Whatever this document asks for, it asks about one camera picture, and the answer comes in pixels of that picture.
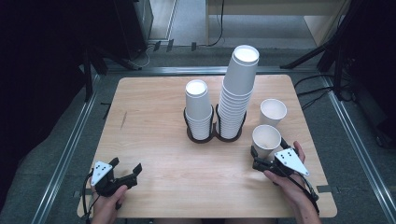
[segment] stack of paper cups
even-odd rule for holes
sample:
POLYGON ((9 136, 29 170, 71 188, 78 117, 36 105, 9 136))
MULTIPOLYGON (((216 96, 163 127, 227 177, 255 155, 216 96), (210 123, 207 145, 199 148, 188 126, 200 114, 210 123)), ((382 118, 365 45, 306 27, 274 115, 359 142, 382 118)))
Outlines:
POLYGON ((212 105, 206 83, 200 79, 190 81, 186 85, 186 119, 192 137, 205 140, 210 135, 212 105))
POLYGON ((233 51, 219 98, 220 124, 216 129, 223 138, 232 139, 238 134, 253 93, 259 57, 260 53, 248 45, 233 51))

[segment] human hand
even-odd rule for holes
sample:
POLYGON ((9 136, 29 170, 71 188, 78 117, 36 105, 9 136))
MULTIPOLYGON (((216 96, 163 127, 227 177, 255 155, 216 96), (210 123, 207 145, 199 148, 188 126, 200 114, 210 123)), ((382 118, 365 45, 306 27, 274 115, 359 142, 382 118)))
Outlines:
POLYGON ((126 185, 122 185, 110 197, 100 196, 96 193, 95 187, 91 186, 93 194, 93 219, 92 224, 111 224, 117 218, 117 206, 121 206, 125 200, 125 192, 128 189, 126 185))
MULTIPOLYGON (((295 141, 294 148, 297 149, 299 158, 302 163, 305 161, 305 154, 300 144, 295 141)), ((314 205, 306 197, 304 192, 286 177, 272 173, 269 170, 264 171, 265 176, 280 186, 283 191, 285 200, 290 205, 297 219, 297 223, 321 223, 314 205)), ((305 182, 300 175, 290 175, 299 185, 305 188, 305 182)))

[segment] paper cup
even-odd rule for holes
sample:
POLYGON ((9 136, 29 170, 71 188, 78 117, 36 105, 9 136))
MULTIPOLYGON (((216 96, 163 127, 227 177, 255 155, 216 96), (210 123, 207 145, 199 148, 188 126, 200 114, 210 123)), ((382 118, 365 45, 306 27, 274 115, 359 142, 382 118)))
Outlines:
POLYGON ((273 150, 280 146, 280 132, 270 125, 259 125, 253 130, 252 145, 260 158, 265 159, 273 150))
POLYGON ((186 114, 194 120, 206 119, 212 113, 206 83, 195 79, 186 85, 186 114))
POLYGON ((277 99, 262 101, 260 106, 260 124, 268 124, 275 127, 288 113, 285 104, 277 99))
POLYGON ((241 45, 235 48, 223 79, 227 91, 235 95, 251 92, 259 57, 260 53, 251 46, 241 45))

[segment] wooden tabletop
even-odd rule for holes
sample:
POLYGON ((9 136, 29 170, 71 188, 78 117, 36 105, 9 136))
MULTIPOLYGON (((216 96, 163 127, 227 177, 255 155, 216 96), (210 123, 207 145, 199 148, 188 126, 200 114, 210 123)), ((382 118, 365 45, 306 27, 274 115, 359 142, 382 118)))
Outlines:
MULTIPOLYGON (((93 167, 96 161, 118 157, 115 177, 131 174, 139 162, 143 166, 137 186, 127 191, 119 217, 292 217, 279 188, 251 168, 251 134, 259 124, 260 104, 268 98, 288 108, 276 127, 290 145, 295 140, 302 145, 310 172, 307 179, 314 188, 328 185, 287 75, 256 76, 237 141, 213 138, 196 144, 188 138, 183 119, 186 84, 193 79, 206 82, 216 106, 223 78, 127 77, 120 81, 92 162, 93 167)), ((334 217, 332 194, 318 196, 320 216, 334 217)), ((82 216, 81 204, 78 215, 82 216)))

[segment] gray floor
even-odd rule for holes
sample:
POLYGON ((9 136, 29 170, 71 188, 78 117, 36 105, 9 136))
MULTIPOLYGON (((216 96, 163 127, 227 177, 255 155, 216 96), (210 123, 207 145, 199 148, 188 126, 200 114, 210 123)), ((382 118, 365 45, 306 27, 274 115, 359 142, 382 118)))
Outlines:
MULTIPOLYGON (((176 35, 175 30, 171 35, 174 36, 175 41, 180 36, 180 40, 189 39, 186 43, 191 42, 191 38, 176 35)), ((225 43, 231 43, 231 38, 226 37, 225 43)), ((234 46, 228 48, 224 45, 215 48, 199 47, 196 51, 191 51, 188 47, 174 47, 171 51, 167 51, 165 46, 156 51, 149 49, 147 55, 143 54, 134 61, 140 65, 147 64, 138 72, 127 71, 109 62, 109 74, 96 79, 92 108, 88 110, 89 116, 81 126, 78 141, 70 142, 69 138, 72 133, 75 133, 75 125, 81 116, 81 111, 88 106, 84 104, 85 90, 81 90, 64 112, 50 137, 34 148, 21 163, 9 190, 7 203, 0 215, 0 223, 30 223, 32 220, 34 223, 84 223, 77 216, 78 197, 74 195, 76 191, 80 191, 83 179, 90 170, 92 158, 105 125, 104 116, 107 105, 102 103, 111 103, 118 81, 122 77, 136 76, 222 75, 222 73, 205 74, 202 71, 207 66, 225 68, 233 48, 239 43, 235 42, 234 46), (63 164, 61 167, 64 168, 65 173, 59 182, 59 188, 54 191, 53 202, 48 203, 48 210, 46 210, 48 213, 41 219, 35 217, 38 209, 42 207, 40 202, 45 196, 46 188, 50 187, 49 183, 66 151, 69 152, 70 163, 63 164)), ((320 55, 292 71, 278 68, 279 65, 289 63, 304 55, 314 48, 312 46, 257 48, 261 53, 259 67, 263 71, 262 74, 288 74, 294 83, 304 77, 318 74, 315 71, 315 65, 320 55)), ((309 79, 299 85, 296 91, 310 91, 324 85, 321 78, 309 79)), ((319 94, 320 92, 300 97, 301 105, 315 99, 319 94)), ((384 180, 387 190, 394 196, 396 178, 393 177, 391 167, 395 167, 396 150, 384 149, 376 144, 375 134, 358 105, 354 102, 342 104, 358 130, 375 169, 384 180)), ((381 200, 374 191, 367 172, 362 168, 361 160, 350 141, 348 132, 334 109, 331 95, 326 95, 316 101, 304 111, 304 115, 328 182, 333 187, 333 197, 338 208, 337 216, 323 218, 323 223, 390 223, 391 219, 384 213, 381 200)), ((130 219, 127 223, 148 223, 148 220, 130 219)), ((280 223, 294 223, 294 220, 281 219, 280 223)))

